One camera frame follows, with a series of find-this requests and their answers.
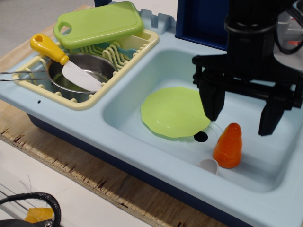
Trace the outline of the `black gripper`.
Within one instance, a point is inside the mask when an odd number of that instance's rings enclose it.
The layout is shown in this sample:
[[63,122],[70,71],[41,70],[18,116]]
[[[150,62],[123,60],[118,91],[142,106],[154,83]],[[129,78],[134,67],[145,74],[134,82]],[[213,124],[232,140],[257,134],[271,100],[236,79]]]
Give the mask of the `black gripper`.
[[230,60],[227,54],[197,55],[192,63],[196,66],[194,83],[199,88],[204,113],[211,121],[216,121],[223,109],[226,91],[266,101],[260,136],[273,134],[284,108],[302,106],[303,74],[281,64],[273,55],[258,63]]

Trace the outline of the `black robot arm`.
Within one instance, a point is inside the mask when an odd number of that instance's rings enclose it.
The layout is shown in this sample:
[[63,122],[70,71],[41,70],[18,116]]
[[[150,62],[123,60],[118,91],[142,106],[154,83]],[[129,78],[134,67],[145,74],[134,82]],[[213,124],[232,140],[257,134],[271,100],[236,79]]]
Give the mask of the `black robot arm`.
[[284,111],[301,107],[303,74],[274,57],[275,48],[284,54],[298,51],[280,44],[278,17],[283,12],[302,24],[303,15],[292,0],[230,1],[224,20],[226,54],[192,59],[196,67],[194,83],[210,120],[215,121],[223,109],[225,92],[266,101],[259,124],[261,136],[274,132]]

